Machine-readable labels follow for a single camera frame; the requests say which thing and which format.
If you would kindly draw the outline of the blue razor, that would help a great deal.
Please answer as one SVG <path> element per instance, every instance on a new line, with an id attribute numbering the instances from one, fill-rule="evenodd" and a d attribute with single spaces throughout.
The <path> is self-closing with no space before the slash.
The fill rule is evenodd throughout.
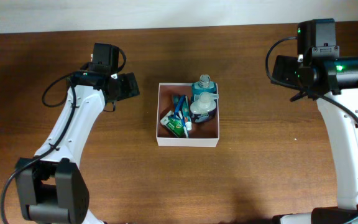
<path id="1" fill-rule="evenodd" d="M 172 102 L 174 105 L 174 113 L 173 117 L 178 119 L 179 118 L 179 112 L 182 109 L 183 102 L 185 101 L 185 95 L 172 95 Z"/>

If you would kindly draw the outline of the blue white toothbrush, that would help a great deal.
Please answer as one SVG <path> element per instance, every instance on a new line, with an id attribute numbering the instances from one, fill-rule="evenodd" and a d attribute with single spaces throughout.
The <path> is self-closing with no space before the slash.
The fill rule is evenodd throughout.
<path id="1" fill-rule="evenodd" d="M 179 112 L 179 119 L 180 119 L 180 121 L 181 121 L 181 125 L 182 125 L 182 128 L 183 128 L 185 137 L 186 137 L 186 138 L 189 138 L 188 130 L 186 129 L 185 122 L 184 122 L 183 115 L 182 115 L 182 112 L 181 112 L 181 111 Z"/>

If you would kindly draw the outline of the teal mouthwash bottle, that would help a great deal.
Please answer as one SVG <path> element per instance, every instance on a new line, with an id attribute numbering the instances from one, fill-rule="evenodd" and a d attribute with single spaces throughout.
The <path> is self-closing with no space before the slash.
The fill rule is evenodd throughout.
<path id="1" fill-rule="evenodd" d="M 194 102 L 203 92 L 217 93 L 216 84 L 211 80 L 209 75 L 201 75 L 199 81 L 192 84 L 191 92 L 191 101 Z"/>

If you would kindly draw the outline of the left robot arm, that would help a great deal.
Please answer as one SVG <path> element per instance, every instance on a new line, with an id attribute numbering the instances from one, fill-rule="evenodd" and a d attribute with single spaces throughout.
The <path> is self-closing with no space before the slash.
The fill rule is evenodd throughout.
<path id="1" fill-rule="evenodd" d="M 133 73 L 77 70 L 67 83 L 65 106 L 52 132 L 32 158 L 15 166 L 19 206 L 36 223 L 101 223 L 90 211 L 90 193 L 80 172 L 83 149 L 106 104 L 140 94 Z"/>

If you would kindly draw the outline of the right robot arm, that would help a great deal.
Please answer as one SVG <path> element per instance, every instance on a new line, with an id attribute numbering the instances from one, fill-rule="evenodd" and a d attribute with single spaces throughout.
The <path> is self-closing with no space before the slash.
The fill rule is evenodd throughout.
<path id="1" fill-rule="evenodd" d="M 274 223 L 358 223 L 358 58 L 302 59 L 279 55 L 272 83 L 298 90 L 294 101 L 316 101 L 329 136 L 337 182 L 337 205 L 309 213 L 277 215 Z"/>

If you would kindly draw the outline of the clear pump soap bottle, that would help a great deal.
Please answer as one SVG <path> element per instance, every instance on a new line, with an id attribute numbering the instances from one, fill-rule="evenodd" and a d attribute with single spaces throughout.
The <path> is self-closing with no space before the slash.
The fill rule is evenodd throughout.
<path id="1" fill-rule="evenodd" d="M 217 93 L 202 92 L 190 106 L 191 120 L 194 123 L 204 123 L 215 117 L 218 110 Z"/>

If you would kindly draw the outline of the pink cardboard box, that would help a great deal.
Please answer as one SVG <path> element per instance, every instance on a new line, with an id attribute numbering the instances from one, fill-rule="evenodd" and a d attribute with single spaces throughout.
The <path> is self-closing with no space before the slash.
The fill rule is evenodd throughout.
<path id="1" fill-rule="evenodd" d="M 193 123 L 189 138 L 177 138 L 161 125 L 160 120 L 173 111 L 172 95 L 186 95 L 188 100 L 192 96 L 191 83 L 159 83 L 156 140 L 158 146 L 168 147 L 216 147 L 219 137 L 219 108 L 215 117 L 205 123 Z"/>

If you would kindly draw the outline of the green red toothpaste tube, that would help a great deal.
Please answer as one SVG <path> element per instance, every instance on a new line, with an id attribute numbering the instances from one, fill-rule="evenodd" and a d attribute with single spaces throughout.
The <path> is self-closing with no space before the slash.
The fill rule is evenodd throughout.
<path id="1" fill-rule="evenodd" d="M 189 105 L 188 105 L 188 97 L 186 95 L 183 95 L 183 103 L 181 106 L 181 112 L 183 115 L 186 129 L 188 131 L 191 131 L 192 130 L 192 122 L 191 122 Z"/>

